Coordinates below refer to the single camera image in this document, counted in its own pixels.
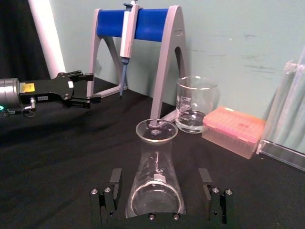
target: pipette stand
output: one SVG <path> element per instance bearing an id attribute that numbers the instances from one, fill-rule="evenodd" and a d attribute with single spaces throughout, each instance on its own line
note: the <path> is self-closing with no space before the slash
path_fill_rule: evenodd
<path id="1" fill-rule="evenodd" d="M 123 14 L 124 10 L 95 10 L 91 42 L 90 71 L 92 73 L 95 72 L 98 48 L 101 40 L 104 39 L 113 59 L 116 75 L 119 80 L 118 86 L 97 93 L 100 94 L 102 98 L 120 91 L 122 83 L 122 63 L 117 54 L 113 37 L 122 36 Z M 156 10 L 141 9 L 138 14 L 135 39 L 161 42 L 150 116 L 150 118 L 160 118 L 164 86 L 174 52 L 178 62 L 180 77 L 189 75 L 184 21 L 181 7 L 170 6 L 168 9 Z M 87 96 L 93 94 L 93 84 L 94 82 L 88 83 Z M 162 119 L 174 121 L 175 111 L 169 113 Z"/>

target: metal cylinder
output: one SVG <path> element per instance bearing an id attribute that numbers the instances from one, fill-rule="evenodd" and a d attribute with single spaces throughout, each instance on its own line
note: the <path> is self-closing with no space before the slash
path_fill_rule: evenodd
<path id="1" fill-rule="evenodd" d="M 0 79 L 0 106 L 4 109 L 19 108 L 19 80 Z"/>

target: bolt head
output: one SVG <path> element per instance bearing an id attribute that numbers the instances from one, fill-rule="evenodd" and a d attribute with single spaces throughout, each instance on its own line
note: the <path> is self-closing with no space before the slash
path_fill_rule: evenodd
<path id="1" fill-rule="evenodd" d="M 95 195 L 97 192 L 98 192 L 97 189 L 94 188 L 94 189 L 92 189 L 91 194 Z"/>
<path id="2" fill-rule="evenodd" d="M 179 220 L 180 219 L 180 215 L 177 214 L 177 213 L 173 214 L 173 219 L 174 220 Z"/>
<path id="3" fill-rule="evenodd" d="M 228 195 L 232 195 L 232 194 L 233 194 L 232 190 L 230 190 L 230 189 L 227 189 L 225 192 L 226 192 L 226 194 L 228 194 Z"/>
<path id="4" fill-rule="evenodd" d="M 110 191 L 111 191 L 111 189 L 110 189 L 109 187 L 107 187 L 107 188 L 104 189 L 104 192 L 107 192 L 107 193 L 108 193 L 108 192 L 110 192 Z"/>
<path id="5" fill-rule="evenodd" d="M 214 193 L 218 193 L 218 192 L 219 192 L 219 189 L 216 188 L 216 187 L 214 187 L 214 188 L 212 188 L 212 191 L 213 191 Z"/>
<path id="6" fill-rule="evenodd" d="M 156 216 L 155 216 L 155 214 L 153 214 L 153 213 L 150 213 L 149 215 L 148 215 L 148 219 L 149 220 L 154 220 L 156 218 Z"/>

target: yellow label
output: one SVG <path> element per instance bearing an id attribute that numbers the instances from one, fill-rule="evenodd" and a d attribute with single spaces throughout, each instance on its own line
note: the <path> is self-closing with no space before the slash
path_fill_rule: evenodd
<path id="1" fill-rule="evenodd" d="M 35 91 L 35 85 L 34 85 L 34 83 L 26 83 L 25 85 L 24 85 L 24 91 L 25 92 L 34 92 Z"/>

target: pink pipette tip box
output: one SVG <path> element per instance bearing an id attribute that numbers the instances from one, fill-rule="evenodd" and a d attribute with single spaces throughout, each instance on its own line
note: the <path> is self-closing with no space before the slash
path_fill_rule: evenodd
<path id="1" fill-rule="evenodd" d="M 251 115 L 218 107 L 203 119 L 202 137 L 250 159 L 257 149 L 265 121 Z"/>

